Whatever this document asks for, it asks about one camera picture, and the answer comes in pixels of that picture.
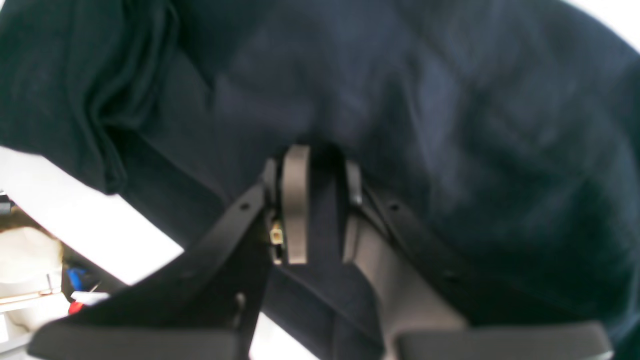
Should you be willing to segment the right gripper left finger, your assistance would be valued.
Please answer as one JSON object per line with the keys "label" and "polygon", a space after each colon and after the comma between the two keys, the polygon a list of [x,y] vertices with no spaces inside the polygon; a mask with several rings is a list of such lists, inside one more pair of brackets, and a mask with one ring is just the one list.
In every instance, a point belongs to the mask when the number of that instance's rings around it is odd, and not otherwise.
{"label": "right gripper left finger", "polygon": [[292,145],[197,245],[146,279],[43,326],[41,360],[246,360],[275,265],[308,257],[311,149]]}

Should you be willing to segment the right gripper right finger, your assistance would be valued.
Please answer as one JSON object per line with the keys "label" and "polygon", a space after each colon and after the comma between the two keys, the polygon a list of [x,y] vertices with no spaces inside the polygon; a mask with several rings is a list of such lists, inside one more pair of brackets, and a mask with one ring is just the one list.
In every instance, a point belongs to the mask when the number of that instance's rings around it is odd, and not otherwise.
{"label": "right gripper right finger", "polygon": [[343,261],[374,294],[386,360],[610,360],[587,321],[473,269],[381,187],[345,162]]}

